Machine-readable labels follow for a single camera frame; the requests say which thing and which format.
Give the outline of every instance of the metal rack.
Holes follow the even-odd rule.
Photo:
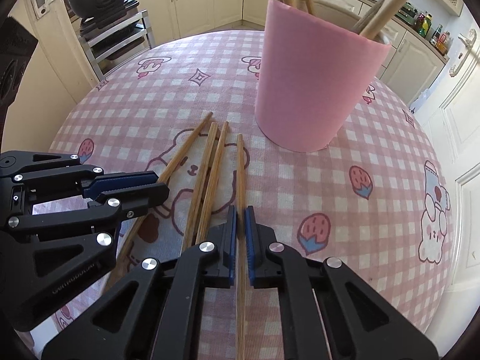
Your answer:
[[[102,40],[108,38],[109,36],[113,35],[114,33],[123,30],[124,28],[128,27],[132,23],[141,20],[140,23],[137,23],[133,34],[129,35],[128,37],[120,40],[112,47],[104,47],[100,50],[92,50],[96,44],[100,43]],[[104,73],[100,69],[98,63],[103,61],[108,56],[112,55],[114,52],[117,52],[122,47],[128,45],[129,43],[135,41],[138,38],[145,37],[148,42],[148,47],[150,49],[155,47],[155,39],[152,32],[152,26],[150,24],[150,19],[148,18],[148,12],[146,9],[142,10],[141,12],[129,17],[128,19],[122,21],[121,23],[109,28],[107,31],[103,32],[99,36],[91,39],[85,40],[82,36],[78,36],[78,40],[82,45],[83,51],[88,59],[88,62],[92,65],[92,68],[97,75],[98,79],[102,81],[105,78]]]

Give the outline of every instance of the cartoon bear face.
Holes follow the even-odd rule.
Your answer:
[[[191,129],[179,132],[173,138],[171,147],[150,160],[146,170],[153,170],[158,175],[162,174],[190,133]],[[159,257],[161,261],[178,257],[206,140],[207,134],[201,134],[195,141],[168,181],[169,198],[162,206],[151,210],[146,217],[129,252],[131,266],[139,264],[140,261],[151,255]],[[249,154],[246,149],[244,150],[245,167],[247,167]],[[225,221],[228,206],[235,200],[236,156],[236,144],[229,143],[227,140],[223,151],[210,226]]]
[[[427,210],[421,218],[422,241],[418,247],[420,261],[438,264],[442,258],[442,246],[446,234],[446,216],[436,210],[435,220],[431,220]]]
[[[450,196],[440,185],[437,170],[425,161],[425,210],[421,218],[422,241],[418,246],[420,261],[440,262],[442,245],[447,234],[446,211],[450,209]]]

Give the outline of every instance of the pink cylindrical holder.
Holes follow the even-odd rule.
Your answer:
[[[389,50],[382,34],[369,40],[269,0],[255,101],[258,126],[285,149],[327,147]]]

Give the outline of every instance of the pink checkered tablecloth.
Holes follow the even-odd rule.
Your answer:
[[[235,196],[235,142],[245,141],[247,203],[280,242],[323,260],[338,256],[416,327],[425,331],[446,285],[452,247],[450,200],[434,150],[408,108],[375,80],[330,145],[300,154],[269,141],[254,118],[263,33],[225,31],[145,52],[94,88],[65,120],[52,152],[111,172],[162,173],[202,116],[228,120],[212,224],[225,221]],[[168,201],[151,210],[130,251],[179,255],[208,128],[169,181]],[[39,207],[66,210],[81,199]],[[124,223],[122,237],[131,221]],[[91,286],[53,316],[59,329],[98,297]],[[278,297],[247,294],[247,358],[282,359]],[[200,358],[235,357],[234,290],[205,295]]]

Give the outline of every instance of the floor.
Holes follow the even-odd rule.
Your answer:
[[[244,26],[244,25],[239,25],[237,27],[233,27],[232,30],[258,31],[258,30],[255,30],[255,28],[250,28],[250,27],[247,27],[247,26]]]

